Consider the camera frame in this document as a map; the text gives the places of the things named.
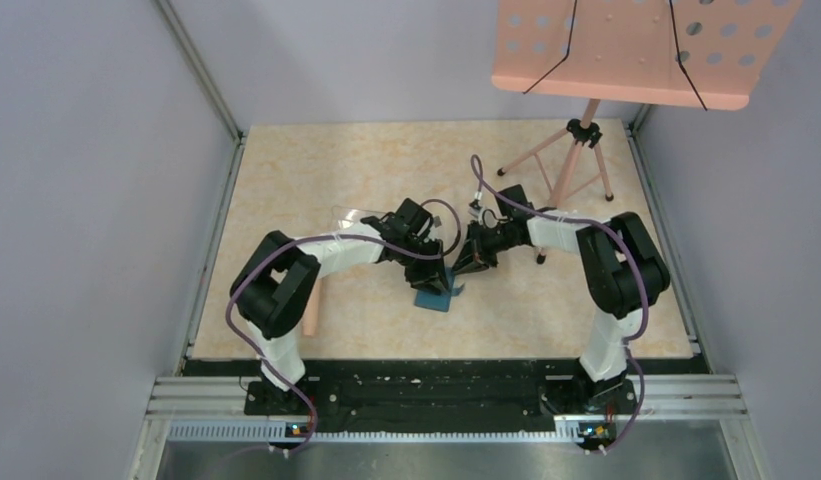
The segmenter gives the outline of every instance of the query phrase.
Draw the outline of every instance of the blue sponge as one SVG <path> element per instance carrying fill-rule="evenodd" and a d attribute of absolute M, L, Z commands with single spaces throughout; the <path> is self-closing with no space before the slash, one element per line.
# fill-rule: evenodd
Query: blue sponge
<path fill-rule="evenodd" d="M 451 297 L 460 295 L 464 285 L 454 288 L 454 272 L 452 272 L 450 268 L 445 269 L 445 278 L 448 281 L 448 286 L 451 288 L 450 291 L 441 295 L 418 291 L 416 292 L 416 300 L 413 302 L 413 305 L 419 308 L 427 308 L 428 310 L 447 312 L 449 307 L 451 307 Z"/>

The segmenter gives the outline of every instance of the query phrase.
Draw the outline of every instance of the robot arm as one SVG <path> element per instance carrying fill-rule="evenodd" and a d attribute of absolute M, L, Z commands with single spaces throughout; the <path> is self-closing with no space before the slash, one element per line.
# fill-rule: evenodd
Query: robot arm
<path fill-rule="evenodd" d="M 499 192 L 508 199 L 533 208 L 520 185 Z M 469 224 L 463 250 L 454 265 L 456 274 L 486 270 L 498 264 L 496 255 L 520 245 L 556 248 L 577 253 L 587 277 L 590 296 L 598 307 L 590 340 L 576 382 L 580 397 L 589 402 L 624 381 L 627 370 L 623 340 L 640 327 L 639 292 L 627 260 L 617 258 L 615 243 L 601 229 L 535 217 L 498 200 L 502 219 L 493 226 Z M 639 267 L 649 305 L 669 287 L 669 272 L 642 220 L 623 213 L 602 222 L 625 242 Z"/>
<path fill-rule="evenodd" d="M 290 382 L 300 380 L 304 376 L 304 363 L 298 353 L 296 327 L 313 285 L 318 278 L 354 265 L 395 261 L 404 267 L 404 278 L 411 287 L 432 293 L 445 292 L 448 281 L 442 258 L 419 260 L 383 246 L 386 242 L 420 255 L 441 254 L 442 242 L 430 235 L 432 224 L 432 215 L 408 198 L 395 213 L 387 213 L 382 218 L 366 217 L 361 223 L 329 234 L 333 239 L 302 243 L 281 254 L 245 287 L 236 302 L 262 355 Z M 356 238 L 342 238 L 343 235 Z M 292 241 L 279 231 L 266 235 L 233 282 L 231 295 L 266 257 Z M 278 281 L 272 271 L 285 276 Z M 281 390 L 289 389 L 265 367 L 263 374 Z"/>

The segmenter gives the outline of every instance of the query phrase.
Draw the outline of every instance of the gray wall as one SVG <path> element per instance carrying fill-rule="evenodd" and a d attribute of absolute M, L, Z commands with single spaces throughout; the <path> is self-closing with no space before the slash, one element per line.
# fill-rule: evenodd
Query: gray wall
<path fill-rule="evenodd" d="M 150 1 L 0 1 L 0 478 L 123 478 L 231 143 Z"/>
<path fill-rule="evenodd" d="M 714 364 L 775 478 L 821 479 L 821 0 L 740 112 L 658 107 L 642 135 Z"/>
<path fill-rule="evenodd" d="M 176 0 L 240 125 L 580 116 L 492 86 L 496 0 Z M 607 102 L 603 117 L 637 106 Z"/>

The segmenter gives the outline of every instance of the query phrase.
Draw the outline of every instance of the music stand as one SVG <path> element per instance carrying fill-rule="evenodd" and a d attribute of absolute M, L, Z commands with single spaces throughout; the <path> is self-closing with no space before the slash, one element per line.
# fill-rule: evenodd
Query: music stand
<path fill-rule="evenodd" d="M 670 0 L 583 0 L 574 20 L 573 1 L 499 0 L 492 83 L 503 90 L 528 90 L 564 58 L 571 30 L 569 56 L 531 92 L 591 99 L 582 118 L 573 119 L 566 129 L 498 171 L 504 175 L 534 157 L 552 207 L 599 177 L 605 198 L 613 199 L 598 142 L 601 133 L 592 122 L 600 100 L 741 109 L 802 4 L 802 0 L 673 0 L 679 56 Z M 552 187 L 539 152 L 566 133 L 574 137 L 572 147 Z M 584 145 L 595 152 L 599 175 L 568 192 Z"/>

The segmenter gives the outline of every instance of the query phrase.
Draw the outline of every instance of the wire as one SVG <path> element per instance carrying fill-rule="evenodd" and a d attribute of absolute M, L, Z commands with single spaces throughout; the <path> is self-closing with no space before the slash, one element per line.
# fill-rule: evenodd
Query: wire
<path fill-rule="evenodd" d="M 478 196 L 476 196 L 476 198 L 479 198 L 479 195 L 481 193 L 483 193 L 483 191 L 484 191 L 484 180 L 483 180 L 483 178 L 484 178 L 484 164 L 481 163 L 481 157 L 479 157 L 478 154 L 473 153 L 472 154 L 472 161 L 474 162 L 475 159 L 477 159 L 478 168 L 481 170 L 480 179 L 478 179 L 478 192 L 477 192 Z"/>
<path fill-rule="evenodd" d="M 531 90 L 533 90 L 534 87 L 536 87 L 537 85 L 539 85 L 540 82 L 545 80 L 545 77 L 551 75 L 551 72 L 557 70 L 557 67 L 559 67 L 560 65 L 563 65 L 563 62 L 565 62 L 567 59 L 569 59 L 569 52 L 572 49 L 572 34 L 575 32 L 575 14 L 577 12 L 578 12 L 578 0 L 575 0 L 574 5 L 572 5 L 572 24 L 569 25 L 569 40 L 566 42 L 566 55 L 564 55 L 563 58 L 559 62 L 557 62 L 557 64 L 555 64 L 553 67 L 551 67 L 551 69 L 549 69 L 549 71 L 545 72 L 545 75 L 538 78 L 537 81 L 534 82 L 533 85 L 531 85 L 530 87 L 528 87 L 527 90 L 522 92 L 522 95 L 525 95 L 526 93 L 529 93 Z"/>
<path fill-rule="evenodd" d="M 614 232 L 607 225 L 601 222 L 597 222 L 590 218 L 560 217 L 556 215 L 549 215 L 545 212 L 540 212 L 532 208 L 528 208 L 522 204 L 516 203 L 513 200 L 510 200 L 509 198 L 505 197 L 504 195 L 498 193 L 494 188 L 492 188 L 492 185 L 490 185 L 489 183 L 487 183 L 486 180 L 484 180 L 484 177 L 481 173 L 483 172 L 483 164 L 481 163 L 480 157 L 478 157 L 477 155 L 472 155 L 471 159 L 469 160 L 469 163 L 472 165 L 472 173 L 475 174 L 475 176 L 478 178 L 478 181 L 484 188 L 486 188 L 490 191 L 490 193 L 495 195 L 495 198 L 501 200 L 502 202 L 510 205 L 513 208 L 522 210 L 523 212 L 530 213 L 531 215 L 537 217 L 545 218 L 555 222 L 590 225 L 596 227 L 602 232 L 604 232 L 608 237 L 610 237 L 611 240 L 613 240 L 613 243 L 615 243 L 619 250 L 622 252 L 622 254 L 625 255 L 625 259 L 628 260 L 628 265 L 631 266 L 631 273 L 634 275 L 634 283 L 637 285 L 637 291 L 640 294 L 640 304 L 642 305 L 643 318 L 640 322 L 640 328 L 637 329 L 637 331 L 634 332 L 633 335 L 630 335 L 622 339 L 622 346 L 625 349 L 625 355 L 628 357 L 628 360 L 631 362 L 631 365 L 634 366 L 634 370 L 637 372 L 637 375 L 640 379 L 640 397 L 637 399 L 637 404 L 634 407 L 634 412 L 631 414 L 630 420 L 628 420 L 628 422 L 622 428 L 622 431 L 619 433 L 619 435 L 616 436 L 616 440 L 614 440 L 613 443 L 611 443 L 605 448 L 605 452 L 608 452 L 615 448 L 619 441 L 628 435 L 631 426 L 634 424 L 634 420 L 636 420 L 637 416 L 639 416 L 640 414 L 640 410 L 643 408 L 643 400 L 645 399 L 646 393 L 646 382 L 645 375 L 643 374 L 643 369 L 640 367 L 640 364 L 637 363 L 637 361 L 634 359 L 634 356 L 631 354 L 631 350 L 628 348 L 628 344 L 631 341 L 643 336 L 643 334 L 646 331 L 646 328 L 648 327 L 649 318 L 648 294 L 646 293 L 645 283 L 643 283 L 643 276 L 642 274 L 640 274 L 640 268 L 637 266 L 637 262 L 634 260 L 634 255 L 631 253 L 631 250 L 628 249 L 628 246 L 625 245 L 625 242 L 622 241 L 622 238 L 619 237 L 619 235 L 617 235 L 616 232 Z"/>
<path fill-rule="evenodd" d="M 457 248 L 460 245 L 460 239 L 462 238 L 462 235 L 463 235 L 462 226 L 460 224 L 460 216 L 457 214 L 457 210 L 455 210 L 454 207 L 452 207 L 450 203 L 446 202 L 445 200 L 440 200 L 438 198 L 429 198 L 428 200 L 425 200 L 424 202 L 422 202 L 422 204 L 419 205 L 419 206 L 424 207 L 425 205 L 428 205 L 430 203 L 438 203 L 440 205 L 444 205 L 445 208 L 447 208 L 448 211 L 451 212 L 451 215 L 454 216 L 454 222 L 457 224 L 457 235 L 455 235 L 455 237 L 454 237 L 454 243 L 452 243 L 451 246 L 448 247 L 448 250 L 446 250 L 445 252 L 442 253 L 442 256 L 444 257 L 444 256 L 448 255 L 449 253 L 453 252 L 454 249 Z"/>
<path fill-rule="evenodd" d="M 702 108 L 704 111 L 707 111 L 707 105 L 704 104 L 704 100 L 702 100 L 701 95 L 699 95 L 699 91 L 696 88 L 696 84 L 693 83 L 693 79 L 690 78 L 690 74 L 687 73 L 687 68 L 684 66 L 684 62 L 681 61 L 681 47 L 678 45 L 678 27 L 675 25 L 675 2 L 678 0 L 669 0 L 669 14 L 672 17 L 672 35 L 675 37 L 675 60 L 678 62 L 678 67 L 681 69 L 681 73 L 687 77 L 687 83 L 690 84 L 690 87 L 693 89 L 693 93 L 696 94 L 696 98 L 699 99 L 699 103 L 702 104 Z"/>
<path fill-rule="evenodd" d="M 481 224 L 482 224 L 483 226 L 485 226 L 485 227 L 489 227 L 489 226 L 490 226 L 490 225 L 487 225 L 487 219 L 486 219 L 486 217 L 485 217 L 485 216 L 486 216 L 486 214 L 488 214 L 488 213 L 489 213 L 489 214 L 492 214 L 492 224 L 493 224 L 493 225 L 495 225 L 495 224 L 497 224 L 497 223 L 498 223 L 498 216 L 496 216 L 495 212 L 493 212 L 493 211 L 492 211 L 492 210 L 490 210 L 490 209 L 486 209 L 486 210 L 484 210 L 484 211 L 482 211 L 482 212 L 481 212 Z"/>

